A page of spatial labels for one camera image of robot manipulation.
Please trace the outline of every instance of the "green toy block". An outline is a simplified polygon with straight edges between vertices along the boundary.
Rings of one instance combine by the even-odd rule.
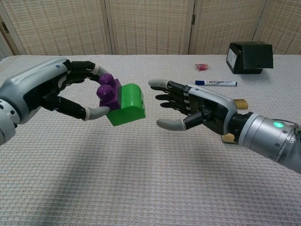
[[[121,108],[107,114],[113,126],[145,118],[143,94],[138,85],[129,83],[121,87]]]

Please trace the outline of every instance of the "green indicator light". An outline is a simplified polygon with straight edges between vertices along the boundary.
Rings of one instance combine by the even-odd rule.
[[[277,128],[282,128],[284,127],[284,125],[278,121],[274,122],[274,126],[276,126]]]

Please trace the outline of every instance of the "white tablecloth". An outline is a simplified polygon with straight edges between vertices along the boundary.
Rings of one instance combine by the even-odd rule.
[[[0,84],[52,56],[0,63]],[[69,56],[103,66],[144,94],[147,118],[113,127],[106,117],[81,121],[41,109],[0,147],[0,225],[301,225],[301,175],[238,145],[223,144],[204,126],[171,132],[147,81],[166,78],[237,81],[207,87],[244,98],[249,111],[301,122],[301,56],[274,56],[274,69],[232,74],[226,56]],[[207,63],[199,72],[195,63]],[[97,106],[98,85],[62,92]]]

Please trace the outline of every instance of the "blue marker cap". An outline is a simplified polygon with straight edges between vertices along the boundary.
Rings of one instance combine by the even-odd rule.
[[[205,85],[205,81],[198,81],[198,80],[196,80],[195,84],[198,85],[198,86],[204,86]]]

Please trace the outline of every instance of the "black box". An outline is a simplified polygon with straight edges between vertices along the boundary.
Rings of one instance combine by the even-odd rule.
[[[260,74],[273,68],[272,45],[259,41],[231,42],[227,64],[234,74]]]

